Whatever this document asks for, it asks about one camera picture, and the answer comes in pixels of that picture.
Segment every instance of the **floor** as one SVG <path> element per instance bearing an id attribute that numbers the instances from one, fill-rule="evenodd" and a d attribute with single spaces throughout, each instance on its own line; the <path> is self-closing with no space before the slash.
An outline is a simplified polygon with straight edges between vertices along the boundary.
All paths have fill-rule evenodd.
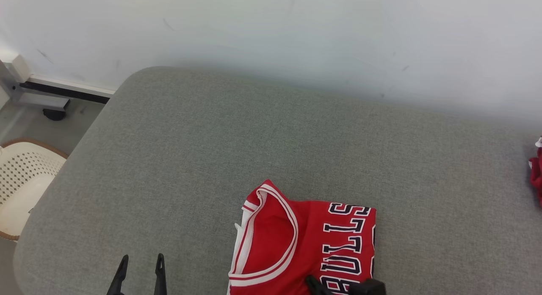
<path id="1" fill-rule="evenodd" d="M 16 138 L 33 138 L 70 154 L 103 106 L 96 102 L 72 99 L 66 110 L 66 118 L 52 121 L 39 108 L 8 102 L 0 110 L 0 144 Z M 16 243 L 0 238 L 0 286 L 5 295 L 22 295 L 13 273 L 15 246 Z"/>

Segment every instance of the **folded jersey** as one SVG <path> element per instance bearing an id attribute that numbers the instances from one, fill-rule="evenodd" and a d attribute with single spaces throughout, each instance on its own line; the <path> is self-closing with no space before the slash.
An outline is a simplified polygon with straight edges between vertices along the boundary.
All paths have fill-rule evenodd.
<path id="1" fill-rule="evenodd" d="M 228 294 L 308 295 L 313 275 L 347 295 L 350 283 L 372 278 L 376 209 L 290 201 L 267 180 L 242 210 Z"/>

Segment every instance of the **white wall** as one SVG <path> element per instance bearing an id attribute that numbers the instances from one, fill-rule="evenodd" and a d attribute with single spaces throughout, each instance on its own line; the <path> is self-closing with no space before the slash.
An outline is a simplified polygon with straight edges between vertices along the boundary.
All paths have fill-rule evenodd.
<path id="1" fill-rule="evenodd" d="M 542 120 L 542 0 L 0 0 L 33 72 L 116 89 L 148 66 Z"/>

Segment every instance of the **black caster wheel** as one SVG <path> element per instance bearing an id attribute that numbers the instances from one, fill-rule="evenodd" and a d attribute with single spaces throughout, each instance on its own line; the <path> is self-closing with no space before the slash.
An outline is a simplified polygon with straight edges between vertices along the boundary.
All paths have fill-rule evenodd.
<path id="1" fill-rule="evenodd" d="M 59 121 L 66 117 L 66 112 L 62 110 L 43 109 L 43 115 L 50 120 Z"/>

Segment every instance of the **red cloth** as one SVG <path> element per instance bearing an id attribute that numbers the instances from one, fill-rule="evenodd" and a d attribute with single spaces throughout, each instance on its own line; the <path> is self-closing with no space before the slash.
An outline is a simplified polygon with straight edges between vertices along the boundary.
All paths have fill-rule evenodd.
<path id="1" fill-rule="evenodd" d="M 531 184 L 538 190 L 538 200 L 540 201 L 540 206 L 542 207 L 542 176 L 540 172 L 542 171 L 542 148 L 538 148 L 536 153 L 538 157 L 531 158 L 529 161 L 533 164 L 531 170 Z"/>
<path id="2" fill-rule="evenodd" d="M 291 201 L 267 180 L 246 198 L 229 295 L 309 295 L 313 275 L 334 294 L 372 278 L 376 210 Z"/>

